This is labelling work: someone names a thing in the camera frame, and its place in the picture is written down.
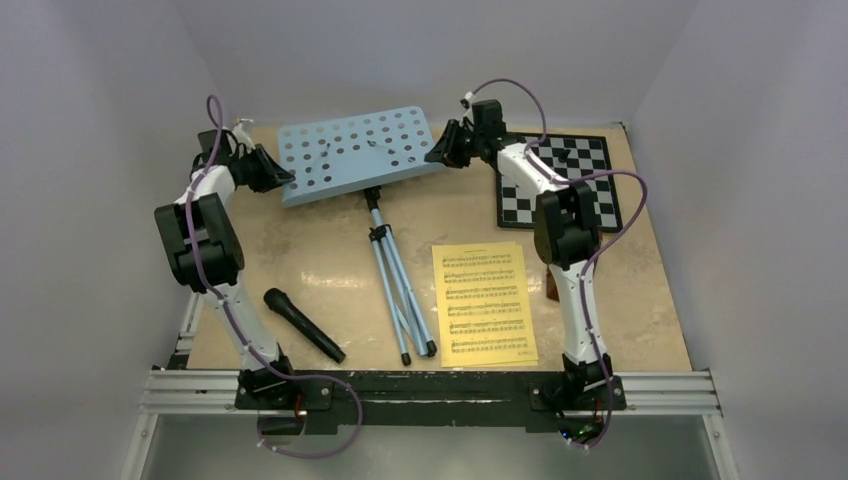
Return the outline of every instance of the wooden table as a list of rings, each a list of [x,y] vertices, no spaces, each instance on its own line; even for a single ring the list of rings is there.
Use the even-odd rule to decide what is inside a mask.
[[[256,127],[252,132],[254,141],[265,145],[274,157],[278,155],[277,130]],[[620,128],[553,133],[605,136],[613,167],[634,168]],[[386,185],[380,209],[392,225],[437,345],[439,319],[431,247],[504,241],[522,245],[539,350],[539,365],[524,368],[561,369],[563,324],[558,304],[545,296],[545,265],[536,256],[532,231],[504,230],[496,225],[494,182],[491,167],[475,159],[467,169]],[[639,187],[622,177],[616,179],[616,188],[626,220],[638,203]],[[283,208],[279,190],[258,195],[242,188],[233,196],[229,214],[244,249],[249,295],[295,369],[404,368],[367,237],[372,219],[361,193]],[[647,212],[601,257],[595,279],[598,316],[616,370],[691,370]],[[267,309],[262,295],[271,287],[288,293],[295,305],[342,347],[347,359],[341,366]],[[235,347],[208,307],[201,312],[188,367],[239,367]],[[440,359],[413,354],[408,368],[440,370]]]

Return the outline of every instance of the chessboard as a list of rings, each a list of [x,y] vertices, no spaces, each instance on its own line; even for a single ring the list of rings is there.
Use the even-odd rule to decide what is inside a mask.
[[[528,142],[537,140],[539,134],[519,133]],[[560,176],[573,179],[591,173],[611,170],[607,141],[604,137],[548,135],[545,141],[533,147],[533,152]],[[533,228],[536,198],[524,193],[518,185],[500,173],[495,173],[498,226],[502,228]],[[595,214],[602,232],[621,230],[621,210],[612,177],[601,177],[586,182],[595,192]]]

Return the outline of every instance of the printed musical notation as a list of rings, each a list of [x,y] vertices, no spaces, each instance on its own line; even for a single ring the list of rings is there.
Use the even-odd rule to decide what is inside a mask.
[[[442,366],[538,360],[521,246],[434,246],[433,269]]]

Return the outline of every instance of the gray floor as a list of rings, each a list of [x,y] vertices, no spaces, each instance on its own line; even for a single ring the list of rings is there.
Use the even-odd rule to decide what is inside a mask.
[[[618,417],[589,455],[518,428],[364,427],[343,453],[298,460],[256,448],[251,416],[161,417],[146,479],[717,479],[701,417]],[[348,429],[340,429],[346,435]],[[338,437],[295,439],[302,450]]]

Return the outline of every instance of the white wall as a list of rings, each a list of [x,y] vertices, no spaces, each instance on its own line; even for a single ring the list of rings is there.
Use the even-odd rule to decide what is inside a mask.
[[[506,76],[560,125],[630,118],[695,3],[177,0],[238,115],[298,123],[417,104],[443,122],[466,91]],[[520,91],[489,93],[507,121],[539,121]]]
[[[0,477],[118,477],[187,298],[153,209],[211,91],[171,0],[0,3]]]
[[[701,0],[633,120],[743,478],[848,469],[848,3]]]

